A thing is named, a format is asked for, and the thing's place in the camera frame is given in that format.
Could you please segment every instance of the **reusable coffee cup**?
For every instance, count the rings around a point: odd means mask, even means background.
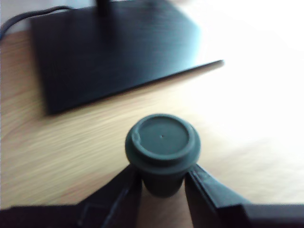
[[[149,115],[128,132],[125,151],[147,190],[170,197],[200,155],[200,138],[188,122],[169,114]]]

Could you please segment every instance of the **black monitor stand base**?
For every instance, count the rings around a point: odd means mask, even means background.
[[[99,1],[33,18],[31,34],[49,114],[208,63],[200,29],[165,0]]]

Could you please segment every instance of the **monitor stand pole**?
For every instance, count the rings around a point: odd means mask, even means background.
[[[101,17],[109,16],[111,13],[111,1],[110,0],[95,0],[98,15]]]

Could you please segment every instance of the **cup lid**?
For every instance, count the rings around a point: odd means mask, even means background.
[[[172,175],[185,172],[200,154],[200,138],[186,121],[169,114],[141,119],[125,142],[131,164],[146,173]]]

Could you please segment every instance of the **desk surface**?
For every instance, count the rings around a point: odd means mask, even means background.
[[[125,136],[153,113],[189,121],[202,141],[198,163],[244,197],[303,203],[303,50],[232,21],[224,66],[58,116],[44,113],[29,33],[8,35],[1,45],[1,207],[76,203],[90,195],[128,164]],[[155,224],[191,226],[183,189],[163,200],[144,190],[138,227]]]

